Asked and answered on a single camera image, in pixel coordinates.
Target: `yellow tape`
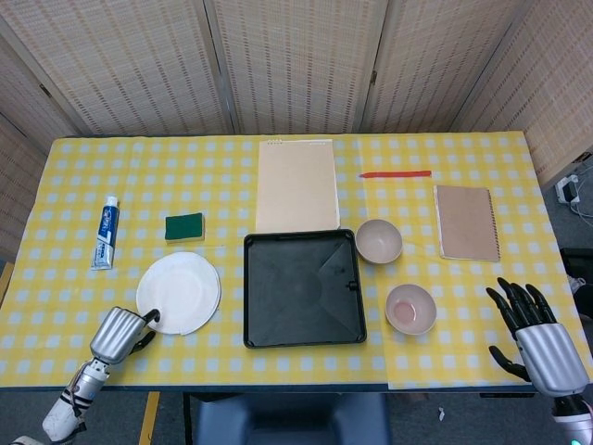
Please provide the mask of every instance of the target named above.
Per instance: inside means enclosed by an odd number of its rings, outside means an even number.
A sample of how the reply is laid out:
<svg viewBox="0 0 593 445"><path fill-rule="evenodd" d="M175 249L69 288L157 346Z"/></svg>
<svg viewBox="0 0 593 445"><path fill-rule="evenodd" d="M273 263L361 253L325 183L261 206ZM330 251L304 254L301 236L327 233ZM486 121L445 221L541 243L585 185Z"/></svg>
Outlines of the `yellow tape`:
<svg viewBox="0 0 593 445"><path fill-rule="evenodd" d="M145 418L142 421L139 445L150 445L152 443L152 432L155 429L157 419L158 397L160 392L149 392L146 400Z"/></svg>
<svg viewBox="0 0 593 445"><path fill-rule="evenodd" d="M8 283L10 283L10 277L14 268L15 265L12 262L7 262L2 271L2 276L0 276L0 306L2 306L2 301L4 301L4 295L8 289Z"/></svg>

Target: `toothpaste cap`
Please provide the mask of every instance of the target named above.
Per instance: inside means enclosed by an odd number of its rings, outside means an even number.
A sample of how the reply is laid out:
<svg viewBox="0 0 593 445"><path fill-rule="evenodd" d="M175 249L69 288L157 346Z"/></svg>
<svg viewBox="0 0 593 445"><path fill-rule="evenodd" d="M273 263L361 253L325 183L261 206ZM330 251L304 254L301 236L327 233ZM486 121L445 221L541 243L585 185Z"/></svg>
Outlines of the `toothpaste cap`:
<svg viewBox="0 0 593 445"><path fill-rule="evenodd" d="M107 197L105 201L106 206L110 207L117 207L118 206L118 198L117 197Z"/></svg>

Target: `red pen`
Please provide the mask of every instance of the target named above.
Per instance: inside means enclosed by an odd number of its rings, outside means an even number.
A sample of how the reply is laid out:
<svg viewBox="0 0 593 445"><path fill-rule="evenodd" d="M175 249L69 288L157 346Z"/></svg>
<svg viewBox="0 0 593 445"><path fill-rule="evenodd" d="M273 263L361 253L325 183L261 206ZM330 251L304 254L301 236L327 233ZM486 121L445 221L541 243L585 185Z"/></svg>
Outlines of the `red pen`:
<svg viewBox="0 0 593 445"><path fill-rule="evenodd" d="M416 172L366 172L359 175L360 178L423 178L430 177L433 173L430 170L419 170Z"/></svg>

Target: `black tray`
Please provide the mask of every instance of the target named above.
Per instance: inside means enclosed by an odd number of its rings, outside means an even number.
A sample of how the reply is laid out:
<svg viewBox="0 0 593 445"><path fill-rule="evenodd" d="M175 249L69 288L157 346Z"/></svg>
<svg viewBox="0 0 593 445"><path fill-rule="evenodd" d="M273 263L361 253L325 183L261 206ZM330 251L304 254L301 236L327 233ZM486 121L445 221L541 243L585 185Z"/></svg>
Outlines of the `black tray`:
<svg viewBox="0 0 593 445"><path fill-rule="evenodd" d="M248 348L366 339L350 230L247 235L244 284Z"/></svg>

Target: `brown notebook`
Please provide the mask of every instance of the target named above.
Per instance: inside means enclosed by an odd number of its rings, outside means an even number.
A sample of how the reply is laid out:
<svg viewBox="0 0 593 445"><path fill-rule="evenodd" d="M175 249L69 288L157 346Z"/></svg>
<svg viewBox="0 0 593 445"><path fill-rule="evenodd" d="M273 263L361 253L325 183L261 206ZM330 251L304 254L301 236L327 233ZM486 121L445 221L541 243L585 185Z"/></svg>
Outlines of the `brown notebook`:
<svg viewBox="0 0 593 445"><path fill-rule="evenodd" d="M487 188L435 187L441 256L500 261L497 226Z"/></svg>

